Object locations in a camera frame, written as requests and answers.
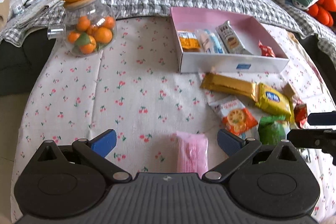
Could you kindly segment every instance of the glass teapot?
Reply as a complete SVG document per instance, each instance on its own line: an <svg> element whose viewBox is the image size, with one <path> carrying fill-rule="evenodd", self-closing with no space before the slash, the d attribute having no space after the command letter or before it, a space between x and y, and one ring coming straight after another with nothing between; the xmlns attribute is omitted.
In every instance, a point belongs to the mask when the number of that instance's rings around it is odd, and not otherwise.
<svg viewBox="0 0 336 224"><path fill-rule="evenodd" d="M117 35L116 18L121 12L121 1L114 12L100 0L80 0L64 3L66 16L61 25L48 28L48 39L63 37L68 50L76 55L101 51L111 44Z"/></svg>

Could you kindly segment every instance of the open box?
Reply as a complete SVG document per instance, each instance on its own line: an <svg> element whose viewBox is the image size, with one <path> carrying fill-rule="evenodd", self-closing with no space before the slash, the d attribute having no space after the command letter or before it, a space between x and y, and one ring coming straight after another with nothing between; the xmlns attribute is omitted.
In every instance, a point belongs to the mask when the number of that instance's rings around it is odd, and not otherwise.
<svg viewBox="0 0 336 224"><path fill-rule="evenodd" d="M254 73L280 73L287 63L288 57L267 32L253 17L204 8L172 7L172 25L176 44L177 61L181 73L189 72L236 72L247 71ZM209 54L206 52L184 52L177 31L210 29L229 20L233 30L252 54ZM264 46L272 47L276 58L261 56L258 47L259 40Z"/></svg>

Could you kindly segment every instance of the gray and white plaid blanket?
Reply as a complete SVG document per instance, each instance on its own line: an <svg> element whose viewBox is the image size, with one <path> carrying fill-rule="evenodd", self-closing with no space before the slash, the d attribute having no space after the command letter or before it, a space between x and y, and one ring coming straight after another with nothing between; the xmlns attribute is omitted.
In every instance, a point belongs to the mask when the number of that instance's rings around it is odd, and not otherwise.
<svg viewBox="0 0 336 224"><path fill-rule="evenodd" d="M112 0L102 0L114 6ZM199 7L225 10L253 16L259 22L282 27L297 32L302 38L317 34L319 48L330 56L336 66L336 35L321 25L304 11L288 5L276 4L272 0L121 0L120 18L138 16L168 16L170 7ZM21 47L28 30L34 27L48 27L60 24L65 17L63 2L43 12L27 26L7 27L0 33L0 41L5 40Z"/></svg>

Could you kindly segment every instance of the tile floor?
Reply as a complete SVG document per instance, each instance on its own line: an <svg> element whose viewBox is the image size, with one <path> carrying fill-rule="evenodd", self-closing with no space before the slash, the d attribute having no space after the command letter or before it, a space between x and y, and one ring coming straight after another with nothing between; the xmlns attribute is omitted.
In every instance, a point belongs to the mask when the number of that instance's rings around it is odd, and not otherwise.
<svg viewBox="0 0 336 224"><path fill-rule="evenodd" d="M0 97L0 224L11 223L11 176L18 129L29 94Z"/></svg>

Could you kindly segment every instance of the teapot spout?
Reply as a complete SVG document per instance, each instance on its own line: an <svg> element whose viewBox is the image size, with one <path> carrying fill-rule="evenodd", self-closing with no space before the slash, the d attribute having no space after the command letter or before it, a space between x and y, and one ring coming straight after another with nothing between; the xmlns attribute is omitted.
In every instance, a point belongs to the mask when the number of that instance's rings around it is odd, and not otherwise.
<svg viewBox="0 0 336 224"><path fill-rule="evenodd" d="M66 31L65 25L49 26L47 30L48 39L51 40L59 37L64 37L65 31Z"/></svg>

